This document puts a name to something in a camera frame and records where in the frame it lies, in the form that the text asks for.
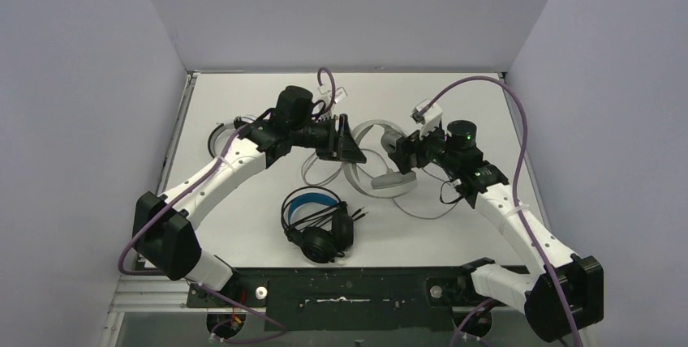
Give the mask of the black headphones with blue band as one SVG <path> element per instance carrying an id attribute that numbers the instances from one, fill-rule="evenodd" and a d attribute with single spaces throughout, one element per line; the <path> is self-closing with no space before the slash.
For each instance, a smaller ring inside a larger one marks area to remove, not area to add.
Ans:
<path id="1" fill-rule="evenodd" d="M 313 263 L 332 263 L 354 243 L 354 218 L 348 203 L 322 186 L 302 186 L 288 194 L 280 207 L 288 242 Z"/>

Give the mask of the white and black headphones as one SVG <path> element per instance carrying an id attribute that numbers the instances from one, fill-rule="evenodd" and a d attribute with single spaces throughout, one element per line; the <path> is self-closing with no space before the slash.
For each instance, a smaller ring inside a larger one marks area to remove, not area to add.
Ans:
<path id="1" fill-rule="evenodd" d="M 219 122 L 213 130 L 210 132 L 207 139 L 207 150 L 212 158 L 215 158 L 217 154 L 223 149 L 224 142 L 221 141 L 225 136 L 231 136 L 236 130 L 235 124 L 238 123 L 240 126 L 254 122 L 257 116 L 253 115 L 243 115 L 236 118 L 232 118 L 226 122 Z"/>

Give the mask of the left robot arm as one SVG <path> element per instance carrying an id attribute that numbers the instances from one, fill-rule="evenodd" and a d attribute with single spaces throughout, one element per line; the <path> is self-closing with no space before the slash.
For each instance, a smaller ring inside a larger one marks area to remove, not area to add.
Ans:
<path id="1" fill-rule="evenodd" d="M 312 115 L 315 105 L 307 89 L 284 88 L 273 108 L 253 122 L 238 122 L 225 147 L 199 172 L 161 195 L 141 195 L 127 249 L 137 251 L 170 280 L 189 280 L 208 288 L 217 302 L 233 302 L 240 282 L 232 267 L 202 250 L 197 239 L 196 229 L 204 218 L 242 183 L 294 147 L 310 148 L 323 161 L 366 161 L 347 115 L 317 121 Z"/>

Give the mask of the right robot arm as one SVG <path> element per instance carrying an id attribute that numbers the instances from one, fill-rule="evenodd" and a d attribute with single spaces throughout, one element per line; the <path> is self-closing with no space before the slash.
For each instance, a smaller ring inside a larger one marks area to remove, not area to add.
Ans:
<path id="1" fill-rule="evenodd" d="M 531 330 L 553 342 L 604 318 L 604 269 L 559 241 L 514 195 L 507 177 L 484 159 L 477 126 L 456 120 L 426 135 L 386 131 L 381 145 L 404 174 L 438 165 L 461 199 L 485 217 L 522 260 L 519 274 L 494 261 L 471 263 L 456 282 L 461 300 L 491 298 L 526 316 Z"/>

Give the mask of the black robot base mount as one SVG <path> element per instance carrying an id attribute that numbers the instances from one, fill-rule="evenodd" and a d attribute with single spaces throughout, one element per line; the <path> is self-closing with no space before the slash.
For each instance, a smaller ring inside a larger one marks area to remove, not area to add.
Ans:
<path id="1" fill-rule="evenodd" d="M 269 317 L 267 332 L 450 331 L 483 301 L 465 267 L 241 268 L 224 293 Z"/>

